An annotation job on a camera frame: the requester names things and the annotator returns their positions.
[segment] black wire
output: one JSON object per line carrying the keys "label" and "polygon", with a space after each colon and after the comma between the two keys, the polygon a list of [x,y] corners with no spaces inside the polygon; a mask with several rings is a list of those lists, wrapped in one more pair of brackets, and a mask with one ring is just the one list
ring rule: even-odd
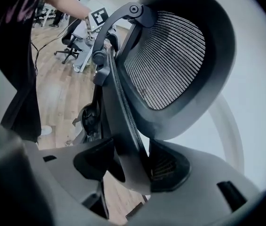
{"label": "black wire", "polygon": [[[61,33],[63,33],[63,32],[65,31],[65,29],[69,28],[69,27],[70,27],[74,22],[76,22],[77,20],[78,20],[78,19],[76,19],[76,20],[73,21],[71,24],[69,24],[68,26],[66,26],[66,27],[62,30]],[[57,39],[63,37],[63,36],[67,33],[67,31],[65,31],[64,34],[62,34],[60,37],[58,37],[61,33],[59,33],[55,39],[53,39],[53,40],[51,40],[50,42],[48,42],[47,44],[45,44],[45,45],[44,45],[41,49],[39,49],[39,50],[36,48],[36,46],[35,46],[35,45],[33,44],[33,42],[31,41],[31,44],[32,44],[32,45],[34,46],[34,48],[37,50],[37,54],[36,54],[36,58],[35,58],[35,71],[36,71],[36,76],[38,75],[37,59],[38,59],[38,57],[39,57],[39,52],[40,52],[45,46],[47,46],[48,44],[50,44],[51,42],[53,42],[53,41],[55,41],[55,40],[57,40]]]}

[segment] bolt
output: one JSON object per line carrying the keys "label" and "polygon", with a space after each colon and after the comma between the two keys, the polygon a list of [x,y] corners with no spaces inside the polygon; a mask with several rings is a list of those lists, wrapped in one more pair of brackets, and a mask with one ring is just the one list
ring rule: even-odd
{"label": "bolt", "polygon": [[137,13],[137,12],[138,12],[138,7],[135,6],[135,5],[131,6],[131,7],[130,7],[130,12],[131,12],[131,13]]}

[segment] gray mesh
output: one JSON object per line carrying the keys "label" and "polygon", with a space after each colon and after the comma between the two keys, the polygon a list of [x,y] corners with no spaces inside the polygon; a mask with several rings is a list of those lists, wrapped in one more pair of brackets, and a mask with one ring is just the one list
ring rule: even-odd
{"label": "gray mesh", "polygon": [[167,107],[196,77],[205,55],[202,32],[192,22],[159,11],[140,50],[126,59],[125,69],[148,106]]}

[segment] person's arm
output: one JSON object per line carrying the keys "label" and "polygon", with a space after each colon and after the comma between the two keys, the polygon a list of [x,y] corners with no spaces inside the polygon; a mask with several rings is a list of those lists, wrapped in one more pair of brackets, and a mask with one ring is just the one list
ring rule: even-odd
{"label": "person's arm", "polygon": [[85,20],[91,10],[83,6],[78,0],[45,0],[59,11],[75,18]]}

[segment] chair armrest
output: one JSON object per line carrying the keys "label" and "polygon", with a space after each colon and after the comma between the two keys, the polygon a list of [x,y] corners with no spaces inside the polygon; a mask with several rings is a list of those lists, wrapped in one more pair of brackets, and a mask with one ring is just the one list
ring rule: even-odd
{"label": "chair armrest", "polygon": [[72,36],[76,37],[76,39],[79,39],[79,40],[82,40],[83,39],[80,36],[76,35],[75,33],[72,33]]}

